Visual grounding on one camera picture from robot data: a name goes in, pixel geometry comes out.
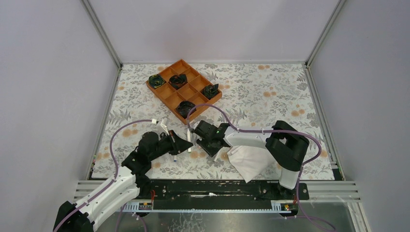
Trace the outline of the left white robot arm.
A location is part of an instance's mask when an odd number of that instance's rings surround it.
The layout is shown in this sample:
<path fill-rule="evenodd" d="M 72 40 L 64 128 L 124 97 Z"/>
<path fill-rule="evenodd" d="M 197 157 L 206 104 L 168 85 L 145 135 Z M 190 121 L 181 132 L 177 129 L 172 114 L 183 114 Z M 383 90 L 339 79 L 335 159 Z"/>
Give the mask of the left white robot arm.
<path fill-rule="evenodd" d="M 55 232 L 94 232 L 124 204 L 138 196 L 155 197 L 146 173 L 152 161 L 164 154 L 178 155 L 193 146 L 173 130 L 158 135 L 146 132 L 117 172 L 82 199 L 66 201 L 58 211 Z"/>

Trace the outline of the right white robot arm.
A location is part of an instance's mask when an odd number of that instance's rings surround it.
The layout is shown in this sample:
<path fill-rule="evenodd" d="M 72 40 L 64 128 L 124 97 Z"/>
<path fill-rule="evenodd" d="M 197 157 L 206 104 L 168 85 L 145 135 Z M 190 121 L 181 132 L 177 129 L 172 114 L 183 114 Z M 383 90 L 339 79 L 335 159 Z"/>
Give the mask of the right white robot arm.
<path fill-rule="evenodd" d="M 196 143 L 210 156 L 228 148 L 228 160 L 245 182 L 273 163 L 279 164 L 279 184 L 286 189 L 296 187 L 309 147 L 309 140 L 284 121 L 277 121 L 271 128 L 240 129 L 229 123 L 217 127 L 202 120 L 191 131 L 198 136 Z"/>

